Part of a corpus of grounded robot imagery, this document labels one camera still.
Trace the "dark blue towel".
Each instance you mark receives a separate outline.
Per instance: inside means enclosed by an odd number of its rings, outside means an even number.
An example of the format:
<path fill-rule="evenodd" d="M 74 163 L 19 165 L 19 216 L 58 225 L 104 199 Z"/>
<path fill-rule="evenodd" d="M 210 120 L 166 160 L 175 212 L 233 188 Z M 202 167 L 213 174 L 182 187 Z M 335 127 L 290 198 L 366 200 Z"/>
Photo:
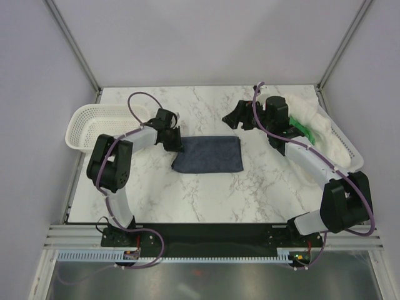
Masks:
<path fill-rule="evenodd" d="M 237 136 L 183 137 L 184 151 L 171 164 L 182 174 L 239 173 L 244 170 Z"/>

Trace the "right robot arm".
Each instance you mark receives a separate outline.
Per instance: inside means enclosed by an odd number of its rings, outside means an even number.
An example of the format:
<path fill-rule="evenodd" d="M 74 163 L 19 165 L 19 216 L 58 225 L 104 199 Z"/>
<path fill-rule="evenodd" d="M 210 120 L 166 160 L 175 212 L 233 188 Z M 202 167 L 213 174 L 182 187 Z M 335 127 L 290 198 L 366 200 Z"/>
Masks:
<path fill-rule="evenodd" d="M 313 233 L 355 234 L 353 226 L 370 222 L 375 229 L 369 179 L 351 164 L 349 150 L 333 133 L 331 120 L 317 104 L 293 95 L 240 100 L 222 121 L 231 129 L 264 131 L 272 148 L 302 168 L 322 189 L 318 210 L 290 219 L 286 241 L 301 246 Z"/>

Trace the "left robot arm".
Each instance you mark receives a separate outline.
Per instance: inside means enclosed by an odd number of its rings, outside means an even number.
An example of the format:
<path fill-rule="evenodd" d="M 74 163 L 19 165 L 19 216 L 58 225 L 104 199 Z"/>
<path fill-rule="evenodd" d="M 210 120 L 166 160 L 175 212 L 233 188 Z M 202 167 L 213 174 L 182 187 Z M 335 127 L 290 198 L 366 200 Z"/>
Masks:
<path fill-rule="evenodd" d="M 137 238 L 126 194 L 133 154 L 157 144 L 167 152 L 184 151 L 178 119 L 176 113 L 159 108 L 137 129 L 118 137 L 101 134 L 96 140 L 86 175 L 104 197 L 109 222 L 117 228 L 115 239 L 122 246 L 131 246 Z"/>

